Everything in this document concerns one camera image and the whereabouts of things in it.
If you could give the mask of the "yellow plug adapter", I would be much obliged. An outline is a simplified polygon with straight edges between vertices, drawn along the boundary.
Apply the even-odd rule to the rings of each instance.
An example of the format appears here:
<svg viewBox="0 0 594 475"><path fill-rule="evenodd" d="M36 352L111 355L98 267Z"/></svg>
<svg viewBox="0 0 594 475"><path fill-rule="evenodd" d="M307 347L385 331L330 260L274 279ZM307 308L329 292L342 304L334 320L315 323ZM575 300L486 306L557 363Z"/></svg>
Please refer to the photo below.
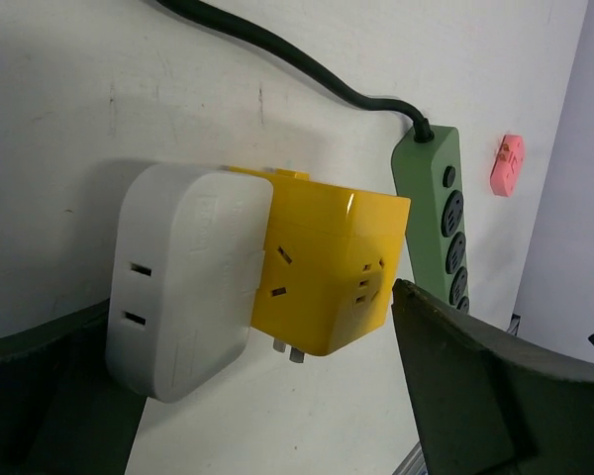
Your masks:
<svg viewBox="0 0 594 475"><path fill-rule="evenodd" d="M405 243L407 197L258 170L273 186L251 325L294 363L382 327Z"/></svg>

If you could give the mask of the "pink plug adapter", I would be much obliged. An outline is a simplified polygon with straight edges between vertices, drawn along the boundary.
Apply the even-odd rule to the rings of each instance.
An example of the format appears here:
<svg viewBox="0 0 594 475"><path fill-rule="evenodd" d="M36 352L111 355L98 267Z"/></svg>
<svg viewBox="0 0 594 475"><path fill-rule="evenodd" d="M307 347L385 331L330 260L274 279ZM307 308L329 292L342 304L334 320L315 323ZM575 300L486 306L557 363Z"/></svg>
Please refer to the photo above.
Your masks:
<svg viewBox="0 0 594 475"><path fill-rule="evenodd" d="M496 153L490 175L490 186L496 196L511 197L521 173L526 155L524 139L505 135Z"/></svg>

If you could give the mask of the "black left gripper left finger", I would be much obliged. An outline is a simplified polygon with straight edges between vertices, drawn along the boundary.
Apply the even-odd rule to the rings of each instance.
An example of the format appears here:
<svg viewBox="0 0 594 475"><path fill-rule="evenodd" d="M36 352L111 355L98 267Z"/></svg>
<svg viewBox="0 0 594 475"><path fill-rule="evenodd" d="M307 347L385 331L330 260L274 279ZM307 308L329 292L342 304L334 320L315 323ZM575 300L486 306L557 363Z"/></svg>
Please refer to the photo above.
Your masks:
<svg viewBox="0 0 594 475"><path fill-rule="evenodd" d="M122 474L146 399L106 368L106 301L0 338L0 474Z"/></svg>

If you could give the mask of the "white plug adapter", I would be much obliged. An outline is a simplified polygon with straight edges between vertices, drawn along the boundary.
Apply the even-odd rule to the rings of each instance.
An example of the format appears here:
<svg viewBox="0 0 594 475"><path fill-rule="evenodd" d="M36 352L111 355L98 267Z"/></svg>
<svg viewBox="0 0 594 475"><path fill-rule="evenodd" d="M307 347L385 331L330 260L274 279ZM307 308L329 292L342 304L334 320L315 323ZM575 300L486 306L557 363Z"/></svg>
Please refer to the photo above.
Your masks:
<svg viewBox="0 0 594 475"><path fill-rule="evenodd" d="M118 221L106 363L120 384L174 403L244 351L273 196L261 177L161 163Z"/></svg>

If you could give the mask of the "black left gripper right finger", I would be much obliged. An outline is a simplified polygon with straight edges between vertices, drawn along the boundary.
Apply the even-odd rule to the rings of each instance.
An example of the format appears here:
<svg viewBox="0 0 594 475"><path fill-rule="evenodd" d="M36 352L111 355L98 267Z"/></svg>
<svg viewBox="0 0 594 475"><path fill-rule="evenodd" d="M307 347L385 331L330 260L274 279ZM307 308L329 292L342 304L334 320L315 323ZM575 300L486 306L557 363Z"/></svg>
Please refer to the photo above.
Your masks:
<svg viewBox="0 0 594 475"><path fill-rule="evenodd" d="M524 341L414 283L392 317L432 474L594 474L594 363Z"/></svg>

